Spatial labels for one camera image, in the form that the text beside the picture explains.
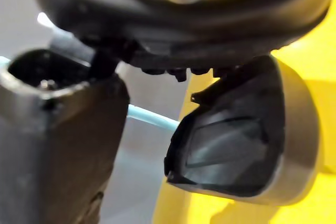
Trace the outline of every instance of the light blue cable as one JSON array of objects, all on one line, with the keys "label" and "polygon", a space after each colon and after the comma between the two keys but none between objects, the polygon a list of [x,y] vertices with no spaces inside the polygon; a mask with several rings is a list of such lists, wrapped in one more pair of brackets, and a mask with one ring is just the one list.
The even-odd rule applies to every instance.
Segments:
[{"label": "light blue cable", "polygon": [[[0,67],[4,66],[9,62],[9,59],[0,56]],[[166,118],[165,116],[156,114],[149,110],[142,109],[140,107],[136,107],[134,105],[129,105],[128,107],[128,118],[134,118],[136,120],[146,122],[152,125],[155,125],[160,128],[167,129],[169,131],[175,131],[179,125],[178,121],[175,121],[170,118]]]}]

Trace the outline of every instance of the black plastic part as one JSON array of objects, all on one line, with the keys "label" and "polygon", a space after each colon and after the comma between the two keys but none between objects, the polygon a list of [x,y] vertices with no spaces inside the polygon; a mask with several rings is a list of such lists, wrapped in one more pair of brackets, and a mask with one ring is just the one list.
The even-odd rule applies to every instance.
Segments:
[{"label": "black plastic part", "polygon": [[80,39],[166,43],[168,54],[149,48],[126,56],[142,69],[231,67],[268,54],[320,23],[330,0],[38,0],[60,28]]},{"label": "black plastic part", "polygon": [[[128,111],[118,76],[38,50],[0,72],[0,223],[98,224]],[[53,78],[54,91],[39,81]]]},{"label": "black plastic part", "polygon": [[172,137],[170,184],[239,197],[255,196],[271,179],[285,141],[285,104],[273,59],[258,57],[192,96],[199,107]]}]

